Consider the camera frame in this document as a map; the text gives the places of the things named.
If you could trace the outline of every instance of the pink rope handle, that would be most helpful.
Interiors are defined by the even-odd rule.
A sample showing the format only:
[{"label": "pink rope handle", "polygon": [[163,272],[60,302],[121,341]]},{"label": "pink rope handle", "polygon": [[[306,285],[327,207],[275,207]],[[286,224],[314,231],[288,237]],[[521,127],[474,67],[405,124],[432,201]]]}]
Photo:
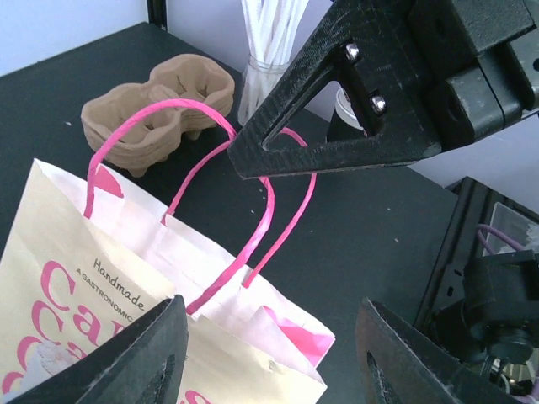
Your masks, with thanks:
[{"label": "pink rope handle", "polygon": [[[291,136],[295,141],[297,141],[300,146],[305,147],[307,143],[292,129],[285,128],[281,132],[283,134],[286,134],[288,136]],[[309,182],[309,186],[307,189],[307,193],[305,195],[305,198],[303,198],[302,203],[300,204],[299,209],[292,217],[290,223],[286,226],[285,230],[282,232],[282,234],[277,238],[277,241],[274,243],[273,246],[269,249],[269,251],[264,255],[260,263],[255,267],[253,272],[248,276],[248,278],[243,282],[243,287],[248,288],[252,283],[256,275],[259,274],[259,272],[262,270],[262,268],[267,264],[267,262],[273,257],[273,255],[277,252],[277,250],[280,248],[280,246],[283,245],[285,240],[288,238],[288,236],[292,233],[292,230],[294,230],[294,227],[296,227],[297,222],[300,220],[300,218],[303,215],[303,212],[307,208],[307,205],[309,204],[312,193],[314,192],[314,187],[317,182],[317,174],[311,174],[311,181]],[[186,307],[186,312],[189,315],[193,315],[196,313],[203,305],[205,305],[210,299],[225,285],[227,284],[230,279],[236,274],[236,272],[247,263],[248,259],[236,259],[234,262],[227,268],[225,271],[211,284],[203,293],[202,295],[191,302]]]},{"label": "pink rope handle", "polygon": [[[116,129],[105,141],[105,143],[96,151],[90,160],[88,167],[88,192],[86,197],[86,208],[84,209],[84,217],[89,219],[93,213],[93,203],[95,201],[95,178],[98,170],[98,166],[103,162],[105,156],[109,154],[110,150],[116,143],[124,137],[134,126],[138,125],[147,116],[154,114],[162,109],[166,108],[191,108],[198,109],[199,111],[207,114],[212,118],[220,127],[227,131],[228,138],[232,140],[236,136],[236,131],[232,128],[232,125],[225,119],[224,116],[215,111],[212,107],[207,106],[199,101],[187,98],[173,98],[160,101],[158,103],[148,105],[141,109],[136,114],[132,115],[126,122],[124,122],[118,129]],[[216,156],[221,151],[212,151],[212,154],[206,161]]]},{"label": "pink rope handle", "polygon": [[[144,109],[141,109],[136,114],[132,115],[126,122],[124,122],[117,130],[115,130],[109,139],[99,148],[99,150],[93,155],[88,166],[88,192],[86,198],[86,208],[84,210],[84,217],[89,219],[93,213],[93,204],[95,201],[95,179],[97,174],[97,169],[99,164],[104,160],[107,153],[110,152],[112,147],[120,141],[120,139],[131,130],[135,125],[139,124],[144,120],[148,115],[154,114],[162,109],[166,108],[191,108],[197,109],[210,118],[212,118],[219,126],[221,126],[228,134],[229,140],[223,144],[216,147],[210,153],[208,153],[202,160],[200,160],[190,171],[185,180],[183,181],[181,187],[178,190],[178,193],[174,196],[171,205],[168,207],[167,211],[163,215],[161,222],[165,224],[165,218],[167,215],[173,215],[175,212],[179,201],[184,195],[185,190],[187,189],[189,183],[193,177],[204,167],[213,157],[217,154],[224,152],[232,143],[232,140],[236,136],[236,131],[230,123],[222,116],[219,112],[215,111],[213,108],[192,99],[187,98],[174,98],[168,99],[165,101],[160,101],[158,103],[147,106]],[[301,146],[306,146],[307,143],[293,130],[285,128],[282,133],[285,133],[295,139]],[[291,234],[292,230],[296,226],[297,222],[301,218],[303,212],[305,211],[311,197],[314,187],[316,185],[316,174],[311,175],[311,181],[307,189],[307,194],[305,195],[302,204],[298,211],[292,217],[291,222],[286,226],[283,233],[279,236],[274,245],[269,249],[269,251],[264,255],[260,263],[256,266],[254,271],[249,275],[246,281],[243,283],[244,287],[249,287],[254,280],[254,277],[262,270],[262,268],[267,264],[267,262],[273,257],[275,252],[280,248],[280,246],[285,242],[286,238]],[[262,238],[269,230],[271,221],[273,219],[273,214],[275,211],[275,193],[273,187],[271,186],[270,180],[266,177],[259,178],[259,181],[266,187],[268,190],[268,199],[266,202],[266,211],[262,216],[259,224],[257,225],[253,235],[249,238],[249,241],[238,254],[236,259],[232,264],[223,271],[223,273],[216,279],[216,281],[208,287],[202,296],[197,300],[193,301],[190,305],[187,306],[186,311],[188,314],[193,314],[199,310],[205,303],[209,301],[230,279],[236,274],[236,272],[242,268],[254,250],[262,241]]]}]

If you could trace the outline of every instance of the pink lettering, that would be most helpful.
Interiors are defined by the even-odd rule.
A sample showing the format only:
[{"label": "pink lettering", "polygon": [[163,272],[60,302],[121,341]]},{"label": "pink lettering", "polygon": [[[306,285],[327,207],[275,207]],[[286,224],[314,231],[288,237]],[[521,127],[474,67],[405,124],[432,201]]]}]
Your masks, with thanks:
[{"label": "pink lettering", "polygon": [[[54,310],[51,309],[50,306],[48,306],[45,302],[38,300],[34,303],[32,306],[32,322],[34,323],[34,327],[37,330],[37,332],[46,340],[52,341],[50,338],[48,338],[44,333],[43,329],[41,328],[41,312],[43,310],[48,310],[52,313],[52,315],[56,318],[56,323],[58,324],[58,331],[61,332],[64,322],[61,320],[61,318],[54,312]],[[60,344],[58,341],[53,341],[56,345]]]},{"label": "pink lettering", "polygon": [[69,276],[66,269],[55,261],[49,261],[45,264],[45,267],[43,267],[43,272],[41,273],[41,289],[43,289],[43,293],[45,293],[46,298],[55,308],[62,311],[68,311],[69,307],[60,306],[51,296],[51,277],[55,269],[60,269],[66,275],[67,283],[69,284],[69,294],[72,295],[74,293],[75,281],[71,276]]},{"label": "pink lettering", "polygon": [[[80,314],[75,314],[73,316],[73,322],[75,323],[75,327],[78,328],[78,331],[80,331],[81,334],[88,337],[89,342],[91,342],[97,347],[99,331],[101,330],[101,323],[99,322],[98,318],[86,306],[79,305],[78,310],[83,316],[90,315],[90,318],[88,319],[81,316]],[[88,329],[87,331],[83,330],[83,324],[86,325],[85,328]]]},{"label": "pink lettering", "polygon": [[3,394],[9,393],[11,391],[11,388],[13,387],[13,383],[15,383],[17,379],[22,379],[22,378],[23,378],[23,375],[20,374],[19,372],[9,372],[6,375],[6,377],[3,378],[2,393]]},{"label": "pink lettering", "polygon": [[192,390],[187,390],[185,392],[185,400],[187,400],[187,402],[182,400],[179,404],[211,404],[200,393]]},{"label": "pink lettering", "polygon": [[17,347],[17,359],[19,360],[19,363],[23,367],[24,370],[26,370],[26,355],[28,354],[28,350],[34,343],[42,343],[42,342],[40,339],[36,337],[28,336],[21,339]]},{"label": "pink lettering", "polygon": [[112,323],[115,325],[115,330],[112,333],[112,337],[115,337],[118,334],[118,332],[124,330],[125,327],[119,324],[118,322],[115,322],[114,320],[112,320]]},{"label": "pink lettering", "polygon": [[67,346],[71,349],[71,350],[67,350],[67,352],[69,352],[71,354],[71,356],[77,358],[77,359],[82,359],[82,358],[86,358],[86,354],[84,353],[84,351],[82,351],[77,345],[75,345],[74,343],[67,343]]}]

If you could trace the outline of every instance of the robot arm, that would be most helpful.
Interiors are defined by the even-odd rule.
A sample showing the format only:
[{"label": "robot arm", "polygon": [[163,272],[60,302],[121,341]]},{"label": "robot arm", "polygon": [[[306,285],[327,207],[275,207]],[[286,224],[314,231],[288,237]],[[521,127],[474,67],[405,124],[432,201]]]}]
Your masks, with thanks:
[{"label": "robot arm", "polygon": [[[244,178],[410,164],[539,111],[539,0],[335,0],[229,148]],[[326,84],[366,136],[272,150]]]}]

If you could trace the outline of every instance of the mechanical part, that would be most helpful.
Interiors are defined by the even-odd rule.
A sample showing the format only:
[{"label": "mechanical part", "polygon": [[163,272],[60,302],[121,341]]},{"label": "mechanical part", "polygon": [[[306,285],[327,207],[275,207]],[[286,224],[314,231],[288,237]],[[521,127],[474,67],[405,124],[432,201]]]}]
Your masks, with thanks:
[{"label": "mechanical part", "polygon": [[[228,149],[234,167],[253,178],[409,164],[536,114],[538,4],[335,0]],[[367,137],[272,149],[294,113],[331,81]]]},{"label": "mechanical part", "polygon": [[346,58],[349,61],[355,62],[360,58],[360,48],[358,48],[356,44],[348,44],[345,49]]},{"label": "mechanical part", "polygon": [[176,296],[10,403],[175,404],[186,351],[184,300]]},{"label": "mechanical part", "polygon": [[369,404],[515,402],[382,304],[363,301],[355,334]]},{"label": "mechanical part", "polygon": [[441,310],[430,336],[462,362],[487,354],[524,364],[539,347],[539,263],[532,251],[472,260],[464,271],[464,299]]},{"label": "mechanical part", "polygon": [[525,363],[539,347],[539,263],[532,251],[477,258],[464,272],[464,318],[493,356]]},{"label": "mechanical part", "polygon": [[386,100],[381,95],[371,97],[371,105],[374,112],[378,115],[386,112]]},{"label": "mechanical part", "polygon": [[433,315],[427,336],[451,356],[467,364],[479,364],[487,356],[484,344],[472,337],[463,316],[464,301]]}]

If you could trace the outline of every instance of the wire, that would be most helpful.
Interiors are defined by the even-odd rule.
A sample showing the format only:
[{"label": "wire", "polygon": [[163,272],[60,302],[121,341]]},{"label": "wire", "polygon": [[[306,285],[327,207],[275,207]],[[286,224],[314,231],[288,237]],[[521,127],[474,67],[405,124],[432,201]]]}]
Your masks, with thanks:
[{"label": "wire", "polygon": [[505,244],[507,244],[509,247],[513,248],[515,251],[522,251],[524,250],[524,246],[522,246],[519,242],[512,239],[511,237],[507,236],[502,231],[489,226],[489,225],[478,225],[478,240],[483,245],[484,249],[487,250],[487,252],[490,255],[496,255],[496,252],[494,249],[487,243],[487,239],[485,238],[483,232],[487,232],[489,234],[492,234],[494,237],[498,238]]}]

